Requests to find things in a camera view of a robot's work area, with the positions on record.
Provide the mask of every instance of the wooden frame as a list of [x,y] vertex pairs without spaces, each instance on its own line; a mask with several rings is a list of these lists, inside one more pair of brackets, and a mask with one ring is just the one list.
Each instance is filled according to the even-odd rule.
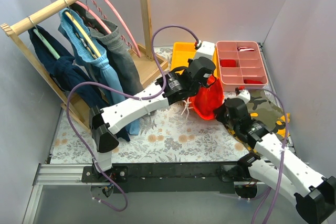
[[[37,11],[34,14],[30,15],[30,19],[34,24],[38,24],[43,20],[51,17],[52,15],[58,13],[63,8],[66,8],[68,5],[73,4],[77,0],[57,0],[50,5],[44,7],[43,9]],[[140,75],[141,84],[147,87],[152,81],[154,81],[160,74],[153,56],[151,53],[151,37],[152,37],[152,25],[151,25],[151,10],[150,10],[150,0],[140,0],[141,4],[141,15],[143,22],[143,31],[145,38],[145,45],[138,45],[141,58],[138,58],[137,55],[132,50],[129,50],[135,66]],[[67,97],[60,90],[60,88],[54,83],[53,79],[49,76],[49,73],[45,70],[44,66],[36,59],[33,53],[27,48],[27,46],[22,42],[18,35],[24,33],[34,26],[29,18],[24,18],[23,20],[15,23],[12,26],[4,23],[1,25],[1,29],[5,34],[12,39],[16,46],[22,51],[28,61],[33,65],[33,67],[38,71],[38,73],[44,78],[44,80],[49,84],[53,91],[60,97],[62,100],[61,107],[66,109]],[[159,63],[163,69],[168,67],[168,62],[161,56],[157,55]],[[70,115],[78,122],[81,126],[88,130],[88,113],[89,107],[86,103],[78,96],[74,95],[70,101]]]

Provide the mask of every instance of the green hanger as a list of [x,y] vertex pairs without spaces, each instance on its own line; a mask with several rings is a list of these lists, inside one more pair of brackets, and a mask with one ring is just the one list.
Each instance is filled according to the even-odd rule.
[[46,40],[45,37],[43,37],[42,34],[39,33],[37,29],[33,29],[34,33],[37,35],[37,37],[42,40],[43,44],[48,48],[48,50],[51,52],[51,54],[55,57],[56,60],[60,58],[60,55],[56,52],[56,50],[51,46],[51,44]]

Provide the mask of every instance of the camouflage cloth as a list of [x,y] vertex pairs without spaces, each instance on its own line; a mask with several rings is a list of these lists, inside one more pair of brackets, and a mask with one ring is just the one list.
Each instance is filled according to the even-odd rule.
[[[263,90],[255,90],[251,93],[251,100],[247,103],[247,110],[251,117],[262,121],[268,126],[278,139],[282,141],[285,137],[285,117],[283,110],[272,103],[265,95]],[[287,113],[288,122],[290,121],[290,114]],[[233,131],[229,131],[236,139],[236,134]],[[252,151],[252,148],[243,143],[245,147]]]

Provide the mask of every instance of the pink compartment tray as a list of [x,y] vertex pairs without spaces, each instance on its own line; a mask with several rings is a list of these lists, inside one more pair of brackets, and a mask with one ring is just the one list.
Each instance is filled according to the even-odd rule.
[[[238,51],[238,47],[252,48],[254,51]],[[235,91],[240,86],[262,88],[268,83],[256,42],[219,41],[216,50],[224,91]]]

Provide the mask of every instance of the floral pattern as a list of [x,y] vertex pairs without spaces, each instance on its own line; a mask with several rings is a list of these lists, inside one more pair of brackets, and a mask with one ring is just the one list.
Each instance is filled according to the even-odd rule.
[[[172,48],[156,48],[156,53],[171,61]],[[225,97],[233,97],[225,92]],[[113,163],[213,162],[236,161],[248,151],[216,120],[204,121],[190,110],[181,115],[182,103],[159,109],[140,118],[140,133],[131,141],[121,140],[113,150]],[[92,147],[91,136],[73,122]],[[90,164],[91,156],[70,127],[63,113],[51,164]]]

